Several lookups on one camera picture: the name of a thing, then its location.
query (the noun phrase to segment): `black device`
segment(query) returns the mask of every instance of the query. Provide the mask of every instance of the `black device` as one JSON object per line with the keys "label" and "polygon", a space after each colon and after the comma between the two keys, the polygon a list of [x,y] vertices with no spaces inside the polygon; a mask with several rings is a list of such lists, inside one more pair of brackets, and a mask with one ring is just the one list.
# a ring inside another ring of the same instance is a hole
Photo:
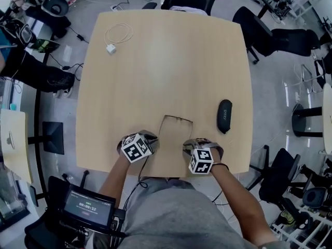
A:
{"label": "black device", "polygon": [[115,199],[75,185],[69,187],[62,214],[64,220],[103,234],[112,232]]}
{"label": "black device", "polygon": [[222,100],[219,104],[217,113],[217,127],[223,133],[230,129],[230,118],[232,116],[233,104],[230,100]]}

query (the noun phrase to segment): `white charging cable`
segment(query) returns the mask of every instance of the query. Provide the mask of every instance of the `white charging cable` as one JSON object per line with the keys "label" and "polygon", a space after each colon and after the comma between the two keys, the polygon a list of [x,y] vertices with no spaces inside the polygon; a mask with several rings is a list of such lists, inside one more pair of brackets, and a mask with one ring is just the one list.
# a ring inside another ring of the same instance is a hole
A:
{"label": "white charging cable", "polygon": [[[109,37],[109,34],[111,32],[112,29],[114,29],[115,27],[117,26],[123,26],[123,27],[126,27],[127,28],[127,33],[126,35],[121,39],[121,40],[112,40],[110,39]],[[124,42],[127,42],[129,41],[132,36],[134,35],[134,30],[132,27],[130,27],[128,24],[125,24],[125,23],[118,23],[118,24],[115,24],[114,26],[110,27],[104,34],[104,42],[106,44],[106,50],[109,54],[113,54],[116,52],[116,48],[115,48],[115,44],[120,44],[120,43],[124,43]]]}

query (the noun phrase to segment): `digital screen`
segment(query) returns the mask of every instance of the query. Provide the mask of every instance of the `digital screen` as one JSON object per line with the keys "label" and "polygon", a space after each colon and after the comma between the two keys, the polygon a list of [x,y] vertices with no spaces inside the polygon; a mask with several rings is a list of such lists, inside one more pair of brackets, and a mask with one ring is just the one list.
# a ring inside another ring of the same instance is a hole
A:
{"label": "digital screen", "polygon": [[111,208],[111,203],[71,191],[67,198],[64,211],[82,219],[107,226]]}

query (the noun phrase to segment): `white power adapter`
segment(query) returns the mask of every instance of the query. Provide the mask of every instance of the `white power adapter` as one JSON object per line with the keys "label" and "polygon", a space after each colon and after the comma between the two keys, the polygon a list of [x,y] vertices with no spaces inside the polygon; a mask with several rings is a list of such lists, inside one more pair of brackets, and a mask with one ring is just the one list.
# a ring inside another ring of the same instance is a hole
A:
{"label": "white power adapter", "polygon": [[110,55],[112,55],[116,52],[116,48],[113,44],[107,45],[106,50]]}

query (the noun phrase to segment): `person's hand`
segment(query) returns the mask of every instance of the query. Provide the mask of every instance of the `person's hand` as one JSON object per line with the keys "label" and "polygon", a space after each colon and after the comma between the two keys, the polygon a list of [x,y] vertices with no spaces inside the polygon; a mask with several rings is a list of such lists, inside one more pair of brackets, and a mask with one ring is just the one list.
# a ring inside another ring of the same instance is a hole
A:
{"label": "person's hand", "polygon": [[217,151],[216,148],[210,148],[211,153],[212,153],[212,158],[213,158],[213,163],[221,163],[222,160],[220,159],[219,152]]}

